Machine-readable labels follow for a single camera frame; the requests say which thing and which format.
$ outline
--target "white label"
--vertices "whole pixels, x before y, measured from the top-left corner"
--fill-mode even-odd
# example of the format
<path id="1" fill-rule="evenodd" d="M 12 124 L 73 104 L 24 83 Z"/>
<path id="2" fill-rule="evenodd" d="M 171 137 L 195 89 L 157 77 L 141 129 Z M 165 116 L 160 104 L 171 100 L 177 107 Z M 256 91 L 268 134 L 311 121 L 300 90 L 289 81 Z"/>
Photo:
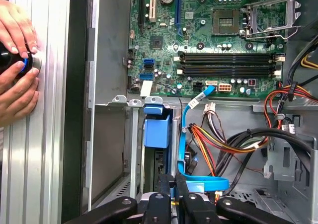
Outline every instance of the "white label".
<path id="1" fill-rule="evenodd" d="M 197 99 L 193 98 L 192 101 L 189 102 L 189 107 L 191 109 L 193 109 L 194 107 L 196 107 L 199 104 L 199 102 L 197 101 Z"/>
<path id="2" fill-rule="evenodd" d="M 140 96 L 147 97 L 150 96 L 151 87 L 153 86 L 153 81 L 144 81 L 141 87 Z"/>
<path id="3" fill-rule="evenodd" d="M 170 19 L 169 25 L 174 25 L 174 18 L 171 18 L 171 19 Z"/>
<path id="4" fill-rule="evenodd" d="M 193 11 L 188 11 L 185 13 L 185 19 L 193 19 L 194 13 Z"/>
<path id="5" fill-rule="evenodd" d="M 289 126 L 288 125 L 282 125 L 282 131 L 289 132 Z"/>
<path id="6" fill-rule="evenodd" d="M 289 124 L 289 132 L 293 135 L 296 134 L 296 131 L 295 131 L 295 125 L 294 124 Z"/>
<path id="7" fill-rule="evenodd" d="M 201 92 L 199 95 L 195 97 L 196 100 L 201 101 L 205 97 L 205 94 Z"/>

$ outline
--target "metal bracket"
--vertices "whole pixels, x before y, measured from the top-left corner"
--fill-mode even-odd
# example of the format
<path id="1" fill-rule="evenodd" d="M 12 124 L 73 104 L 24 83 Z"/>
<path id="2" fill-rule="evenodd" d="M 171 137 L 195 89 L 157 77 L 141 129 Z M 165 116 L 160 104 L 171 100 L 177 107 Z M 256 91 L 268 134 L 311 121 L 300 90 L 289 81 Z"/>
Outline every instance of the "metal bracket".
<path id="1" fill-rule="evenodd" d="M 274 4 L 286 2 L 286 25 L 284 26 L 279 26 L 279 27 L 269 27 L 266 28 L 263 31 L 259 30 L 259 27 L 257 25 L 257 10 L 260 6 L 272 6 Z M 295 9 L 300 8 L 301 4 L 298 3 L 295 0 L 266 0 L 266 1 L 261 1 L 261 2 L 256 2 L 256 3 L 251 3 L 245 5 L 247 7 L 247 15 L 248 15 L 248 23 L 247 23 L 247 28 L 246 28 L 246 33 L 245 33 L 245 38 L 246 39 L 259 39 L 259 38 L 272 38 L 272 37 L 281 37 L 284 40 L 290 38 L 293 36 L 295 33 L 297 33 L 298 28 L 300 26 L 293 26 L 295 21 L 299 18 L 301 15 L 301 12 L 295 12 Z M 286 29 L 292 29 L 296 28 L 296 32 L 293 33 L 291 36 L 288 38 L 284 38 L 282 35 L 270 35 L 270 36 L 264 36 L 264 37 L 253 37 L 254 35 L 259 35 L 259 34 L 264 34 L 264 33 L 272 33 L 272 32 L 277 32 L 281 30 L 286 30 Z"/>

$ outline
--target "blue ring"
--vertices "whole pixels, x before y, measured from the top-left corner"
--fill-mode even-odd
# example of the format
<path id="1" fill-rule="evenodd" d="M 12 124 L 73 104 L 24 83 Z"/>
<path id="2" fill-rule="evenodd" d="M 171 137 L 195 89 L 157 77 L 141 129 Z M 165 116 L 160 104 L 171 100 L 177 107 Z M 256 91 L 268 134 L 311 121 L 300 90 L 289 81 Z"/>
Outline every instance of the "blue ring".
<path id="1" fill-rule="evenodd" d="M 25 69 L 27 63 L 28 63 L 28 59 L 24 59 L 24 67 L 22 68 L 21 72 L 23 72 L 23 70 Z"/>

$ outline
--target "pcie slot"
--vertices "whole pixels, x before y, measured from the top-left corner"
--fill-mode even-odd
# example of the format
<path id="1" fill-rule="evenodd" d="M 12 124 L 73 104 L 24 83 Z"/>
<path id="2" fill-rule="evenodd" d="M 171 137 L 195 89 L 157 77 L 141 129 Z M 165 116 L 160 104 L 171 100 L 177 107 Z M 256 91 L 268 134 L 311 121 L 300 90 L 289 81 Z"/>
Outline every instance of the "pcie slot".
<path id="1" fill-rule="evenodd" d="M 273 63 L 271 54 L 181 54 L 182 64 L 244 64 L 266 65 Z"/>
<path id="2" fill-rule="evenodd" d="M 157 21 L 157 0 L 150 0 L 149 21 Z"/>
<path id="3" fill-rule="evenodd" d="M 175 0 L 175 12 L 174 12 L 174 24 L 177 27 L 177 33 L 179 36 L 182 37 L 181 33 L 181 1 L 182 0 Z"/>
<path id="4" fill-rule="evenodd" d="M 183 74 L 188 76 L 213 77 L 269 77 L 274 72 L 273 67 L 247 67 L 247 66 L 188 66 L 183 67 Z"/>
<path id="5" fill-rule="evenodd" d="M 139 0 L 139 13 L 138 13 L 138 26 L 140 28 L 140 32 L 144 31 L 144 23 L 145 23 L 145 0 Z"/>

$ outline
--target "chip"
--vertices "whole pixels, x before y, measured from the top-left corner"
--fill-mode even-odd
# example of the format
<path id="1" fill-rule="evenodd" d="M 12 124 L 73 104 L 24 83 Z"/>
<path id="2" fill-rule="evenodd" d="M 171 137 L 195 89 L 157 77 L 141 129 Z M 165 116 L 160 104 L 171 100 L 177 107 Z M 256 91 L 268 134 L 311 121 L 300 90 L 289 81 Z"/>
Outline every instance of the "chip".
<path id="1" fill-rule="evenodd" d="M 212 12 L 212 34 L 237 35 L 239 33 L 239 15 L 239 10 L 214 10 Z"/>
<path id="2" fill-rule="evenodd" d="M 151 36 L 150 37 L 150 49 L 162 49 L 163 36 Z"/>

